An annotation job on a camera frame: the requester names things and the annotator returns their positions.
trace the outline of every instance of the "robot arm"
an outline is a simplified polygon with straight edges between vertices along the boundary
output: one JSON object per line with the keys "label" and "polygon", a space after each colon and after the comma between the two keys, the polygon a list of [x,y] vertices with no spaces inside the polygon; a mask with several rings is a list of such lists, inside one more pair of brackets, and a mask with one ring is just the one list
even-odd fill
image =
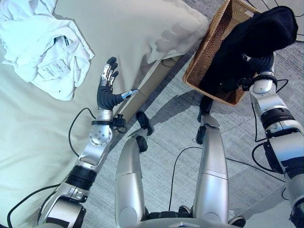
{"label": "robot arm", "polygon": [[276,93],[275,53],[264,58],[243,58],[258,72],[249,92],[267,137],[263,143],[267,160],[273,171],[284,174],[291,221],[300,227],[304,217],[304,129]]}
{"label": "robot arm", "polygon": [[75,166],[64,182],[57,188],[48,204],[38,216],[38,224],[53,223],[65,228],[80,228],[86,209],[84,203],[89,190],[103,166],[112,138],[112,126],[124,126],[122,115],[113,118],[113,107],[138,92],[132,89],[120,95],[112,93],[112,85],[118,75],[116,58],[110,58],[100,78],[97,91],[97,117],[92,121],[88,142]]}

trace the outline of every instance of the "laundry basket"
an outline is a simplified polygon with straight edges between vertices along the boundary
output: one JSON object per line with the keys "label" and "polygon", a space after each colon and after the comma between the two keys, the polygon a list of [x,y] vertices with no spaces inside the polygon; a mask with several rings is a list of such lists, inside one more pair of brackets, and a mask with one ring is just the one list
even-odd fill
{"label": "laundry basket", "polygon": [[241,88],[229,93],[224,93],[218,89],[215,95],[211,95],[198,86],[222,41],[237,24],[251,18],[256,12],[259,11],[242,0],[226,0],[211,21],[208,32],[183,76],[183,82],[216,101],[235,106],[244,95]]}

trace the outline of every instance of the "black cable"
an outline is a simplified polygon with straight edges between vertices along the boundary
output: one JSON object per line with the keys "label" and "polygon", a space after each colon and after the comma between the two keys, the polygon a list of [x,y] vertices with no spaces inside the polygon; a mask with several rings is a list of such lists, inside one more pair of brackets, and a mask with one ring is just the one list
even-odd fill
{"label": "black cable", "polygon": [[251,103],[251,107],[252,107],[253,115],[255,116],[255,128],[256,128],[255,142],[257,143],[257,142],[263,141],[263,140],[265,140],[265,139],[267,139],[267,138],[257,140],[257,118],[256,118],[257,115],[256,115],[256,112],[255,112],[255,109],[254,109],[252,103]]}
{"label": "black cable", "polygon": [[191,148],[202,149],[202,148],[196,147],[196,146],[188,147],[188,148],[186,148],[186,149],[183,149],[183,150],[180,152],[180,154],[177,156],[177,158],[176,158],[176,160],[175,160],[175,163],[174,163],[173,174],[172,174],[171,194],[170,194],[170,202],[169,202],[169,210],[168,210],[168,211],[170,211],[170,208],[171,208],[172,190],[173,190],[173,179],[174,179],[174,172],[175,172],[175,165],[176,165],[176,162],[177,162],[178,158],[180,157],[181,153],[183,153],[185,150],[191,149]]}
{"label": "black cable", "polygon": [[276,91],[277,93],[280,92],[280,90],[283,89],[283,88],[285,87],[285,85],[287,85],[288,82],[289,82],[289,80],[288,80],[287,78],[279,79],[279,80],[278,80],[278,82],[281,82],[281,81],[286,81],[286,82],[284,83],[284,85],[281,86],[281,88],[279,88],[279,89]]}
{"label": "black cable", "polygon": [[267,9],[270,10],[270,8],[267,6],[267,4],[264,2],[264,0],[262,0],[262,2],[264,3],[264,5],[266,5]]}
{"label": "black cable", "polygon": [[227,159],[227,160],[230,160],[230,161],[233,161],[233,162],[238,162],[238,163],[241,163],[241,164],[250,166],[250,167],[252,167],[252,168],[255,168],[255,169],[257,169],[257,170],[260,170],[260,171],[263,172],[263,173],[266,173],[267,175],[269,175],[269,176],[271,176],[271,177],[277,179],[278,181],[285,182],[285,180],[282,180],[282,179],[280,179],[280,178],[277,178],[277,177],[275,177],[274,175],[271,175],[270,173],[268,173],[268,172],[266,172],[266,171],[264,171],[264,170],[262,170],[262,169],[260,169],[260,168],[258,168],[258,167],[256,167],[256,166],[254,166],[254,165],[250,165],[250,164],[248,164],[248,163],[246,163],[246,162],[237,161],[237,160],[234,160],[234,159],[231,159],[231,158],[226,158],[226,159]]}
{"label": "black cable", "polygon": [[253,8],[256,8],[249,0],[247,0],[247,1]]}
{"label": "black cable", "polygon": [[43,210],[43,207],[45,205],[45,203],[49,200],[49,198],[51,198],[52,195],[54,195],[56,193],[56,191],[53,191],[42,203],[40,209],[39,209],[39,213],[38,213],[38,219],[37,219],[37,224],[39,222],[39,219],[40,219],[40,216],[41,216],[41,213],[42,213],[42,210]]}
{"label": "black cable", "polygon": [[[277,6],[280,6],[280,5],[276,2],[276,0],[275,0],[275,3],[276,3]],[[295,17],[298,18],[298,17],[301,17],[301,16],[303,16],[303,15],[304,15],[304,14],[302,14],[302,15],[300,15],[300,16],[296,16],[296,15],[295,15]]]}
{"label": "black cable", "polygon": [[72,127],[73,127],[73,125],[74,125],[76,119],[78,118],[78,116],[79,116],[85,109],[87,109],[87,110],[90,112],[91,116],[92,116],[94,119],[96,119],[96,117],[93,115],[93,113],[91,112],[91,110],[90,110],[88,107],[83,108],[83,109],[81,109],[80,112],[77,114],[77,116],[75,117],[75,119],[73,120],[73,122],[72,122],[72,124],[71,124],[71,126],[70,126],[70,129],[68,130],[68,143],[70,144],[71,150],[73,151],[73,153],[74,153],[77,157],[79,157],[79,155],[78,155],[78,153],[76,153],[76,151],[74,150],[74,148],[73,148],[73,146],[72,146],[72,143],[71,143],[71,130],[72,130]]}
{"label": "black cable", "polygon": [[52,186],[48,186],[48,187],[44,187],[44,188],[41,188],[37,191],[34,191],[32,192],[31,194],[29,194],[27,197],[25,197],[23,200],[21,200],[16,206],[14,206],[8,213],[8,216],[7,216],[7,222],[8,222],[8,226],[9,228],[13,228],[12,224],[11,224],[11,221],[10,221],[10,215],[12,214],[12,212],[20,206],[20,204],[22,204],[24,201],[26,201],[28,198],[30,198],[31,196],[35,195],[36,193],[40,192],[40,191],[43,191],[43,190],[46,190],[46,189],[51,189],[51,188],[56,188],[58,187],[60,184],[55,184],[55,185],[52,185]]}
{"label": "black cable", "polygon": [[271,170],[271,169],[265,168],[264,166],[260,165],[260,164],[256,161],[256,159],[255,159],[255,151],[256,151],[256,149],[257,149],[259,146],[261,146],[261,145],[263,145],[263,143],[260,143],[260,144],[257,145],[255,148],[253,148],[252,153],[251,153],[251,156],[252,156],[253,161],[255,162],[255,164],[257,164],[257,165],[258,165],[259,167],[261,167],[262,169],[267,170],[267,171],[269,171],[269,172],[275,172],[275,171],[273,171],[273,170]]}
{"label": "black cable", "polygon": [[[175,160],[175,163],[174,163],[174,167],[173,167],[173,174],[172,174],[172,181],[171,181],[170,202],[169,202],[169,210],[168,210],[168,211],[170,211],[170,208],[171,208],[172,190],[173,190],[173,180],[174,180],[174,173],[175,173],[176,162],[177,162],[179,156],[180,156],[185,150],[191,149],[191,148],[197,148],[197,149],[201,149],[201,150],[203,149],[203,148],[201,148],[201,147],[195,147],[195,146],[194,146],[194,147],[188,147],[188,148],[182,150],[182,151],[180,152],[180,154],[177,156],[177,158],[176,158],[176,160]],[[241,164],[250,166],[250,167],[252,167],[252,168],[255,168],[255,169],[257,169],[257,170],[260,170],[261,172],[263,172],[263,173],[265,173],[265,174],[267,174],[267,175],[269,175],[269,176],[271,176],[271,177],[273,177],[273,178],[275,178],[275,179],[277,179],[277,180],[279,180],[279,181],[281,181],[281,182],[285,182],[284,180],[282,180],[282,179],[280,179],[280,178],[277,178],[277,177],[275,177],[274,175],[271,175],[270,173],[268,173],[268,172],[266,172],[266,171],[264,171],[264,170],[262,170],[262,169],[260,169],[260,168],[258,168],[258,167],[256,167],[256,166],[254,166],[254,165],[248,164],[248,163],[243,162],[243,161],[237,161],[237,160],[234,160],[234,159],[232,159],[232,158],[227,158],[227,157],[226,157],[226,159],[227,159],[227,160],[230,160],[230,161],[233,161],[233,162],[238,162],[238,163],[241,163]]]}
{"label": "black cable", "polygon": [[281,196],[282,196],[283,199],[289,200],[289,199],[287,199],[287,198],[284,197],[284,192],[285,192],[285,190],[286,190],[286,188],[284,188],[283,191],[281,192]]}

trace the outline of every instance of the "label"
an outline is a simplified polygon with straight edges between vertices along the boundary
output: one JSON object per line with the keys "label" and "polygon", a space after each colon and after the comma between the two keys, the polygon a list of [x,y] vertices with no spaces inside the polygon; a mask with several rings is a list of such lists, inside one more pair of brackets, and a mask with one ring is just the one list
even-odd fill
{"label": "label", "polygon": [[245,13],[246,13],[249,17],[253,17],[253,16],[254,16],[254,13],[251,12],[251,11],[249,11],[249,10],[247,10]]}
{"label": "label", "polygon": [[67,68],[62,59],[60,59],[52,62],[47,66],[39,68],[38,73],[45,80],[54,80],[59,77],[66,76],[68,73],[70,73],[70,70]]}
{"label": "label", "polygon": [[60,36],[60,37],[54,38],[54,43],[56,43],[56,42],[60,42],[61,44],[65,44],[66,46],[70,45],[66,36]]}

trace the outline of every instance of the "silver robot leg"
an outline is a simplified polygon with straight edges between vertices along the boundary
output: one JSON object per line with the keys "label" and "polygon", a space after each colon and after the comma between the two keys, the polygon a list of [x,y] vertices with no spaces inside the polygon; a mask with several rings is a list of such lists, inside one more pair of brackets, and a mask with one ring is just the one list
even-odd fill
{"label": "silver robot leg", "polygon": [[147,129],[139,129],[132,133],[119,158],[115,187],[115,221],[119,228],[135,225],[145,219],[137,137],[146,137],[147,132]]}
{"label": "silver robot leg", "polygon": [[202,116],[203,151],[199,165],[193,216],[197,219],[228,222],[228,172],[219,124],[210,115]]}

